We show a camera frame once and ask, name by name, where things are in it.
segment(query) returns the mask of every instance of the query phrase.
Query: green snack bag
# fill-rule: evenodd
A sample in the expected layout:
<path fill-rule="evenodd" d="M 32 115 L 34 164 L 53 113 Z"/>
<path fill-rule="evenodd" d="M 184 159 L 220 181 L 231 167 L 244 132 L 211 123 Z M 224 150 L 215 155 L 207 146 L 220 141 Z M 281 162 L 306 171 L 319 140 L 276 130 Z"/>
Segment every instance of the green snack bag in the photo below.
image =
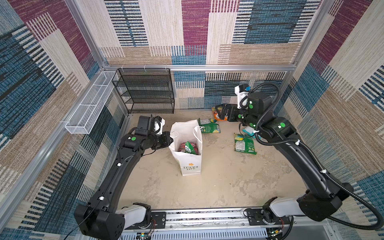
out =
<path fill-rule="evenodd" d="M 217 120 L 214 118 L 207 119 L 198 119 L 197 120 L 200 127 L 204 127 L 201 129 L 202 133 L 220 133 L 220 126 L 217 123 Z"/>
<path fill-rule="evenodd" d="M 193 148 L 190 142 L 185 143 L 185 152 L 197 155 L 197 153 L 195 152 L 195 149 Z"/>
<path fill-rule="evenodd" d="M 235 151 L 256 154 L 252 138 L 235 133 Z"/>

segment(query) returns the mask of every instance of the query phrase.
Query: white mesh basket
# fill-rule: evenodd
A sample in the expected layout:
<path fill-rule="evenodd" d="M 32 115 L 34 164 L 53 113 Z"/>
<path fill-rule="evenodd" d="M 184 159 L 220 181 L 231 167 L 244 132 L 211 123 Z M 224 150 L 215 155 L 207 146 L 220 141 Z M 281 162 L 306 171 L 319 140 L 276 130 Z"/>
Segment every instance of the white mesh basket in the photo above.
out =
<path fill-rule="evenodd" d="M 91 132 L 113 90 L 112 79 L 118 80 L 114 71 L 104 71 L 98 76 L 65 125 L 68 132 L 71 134 L 89 134 Z"/>

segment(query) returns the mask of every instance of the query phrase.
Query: shopping bag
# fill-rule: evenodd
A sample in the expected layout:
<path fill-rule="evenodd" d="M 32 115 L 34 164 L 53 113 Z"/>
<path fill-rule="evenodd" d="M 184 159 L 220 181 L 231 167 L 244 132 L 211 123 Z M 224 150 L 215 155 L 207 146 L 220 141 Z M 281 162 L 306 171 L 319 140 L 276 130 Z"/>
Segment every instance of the shopping bag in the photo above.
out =
<path fill-rule="evenodd" d="M 203 154 L 201 128 L 197 120 L 176 122 L 171 127 L 170 136 L 173 138 L 173 143 L 169 145 L 169 149 L 179 163 L 183 176 L 201 174 L 201 156 Z M 197 144 L 198 155 L 178 152 L 180 145 L 187 141 Z"/>

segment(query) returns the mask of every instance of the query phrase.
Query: black mounting plate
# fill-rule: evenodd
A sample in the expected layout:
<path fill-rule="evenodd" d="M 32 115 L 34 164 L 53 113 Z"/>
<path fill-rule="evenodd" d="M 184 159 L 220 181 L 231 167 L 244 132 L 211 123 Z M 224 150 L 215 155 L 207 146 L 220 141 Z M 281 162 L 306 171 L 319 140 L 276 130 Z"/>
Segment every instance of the black mounting plate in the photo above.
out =
<path fill-rule="evenodd" d="M 166 216 L 167 216 L 166 212 L 152 212 L 151 213 L 151 218 L 156 220 L 156 229 L 161 229 L 161 228 L 166 227 L 166 219 L 167 219 Z M 149 226 L 144 228 L 144 229 L 151 229 L 152 226 L 153 226 L 153 221 L 151 221 Z M 137 224 L 134 224 L 130 227 L 127 227 L 125 230 L 131 230 L 131 229 L 141 229 L 141 228 L 139 228 L 139 226 Z"/>
<path fill-rule="evenodd" d="M 262 209 L 246 209 L 244 214 L 248 217 L 250 226 L 268 225 L 263 221 L 263 215 L 260 213 Z M 290 218 L 283 216 L 281 219 L 284 221 L 284 225 L 287 226 L 291 223 Z M 274 225 L 281 225 L 281 220 L 276 222 Z"/>

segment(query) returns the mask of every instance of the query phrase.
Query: black mesh rack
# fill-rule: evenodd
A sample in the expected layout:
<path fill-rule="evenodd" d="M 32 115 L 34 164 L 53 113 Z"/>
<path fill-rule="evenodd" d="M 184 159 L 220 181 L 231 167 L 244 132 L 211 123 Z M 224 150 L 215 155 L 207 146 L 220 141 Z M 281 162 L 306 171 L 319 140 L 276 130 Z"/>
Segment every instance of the black mesh rack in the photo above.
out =
<path fill-rule="evenodd" d="M 129 113 L 174 113 L 175 97 L 168 68 L 119 68 L 112 81 Z"/>

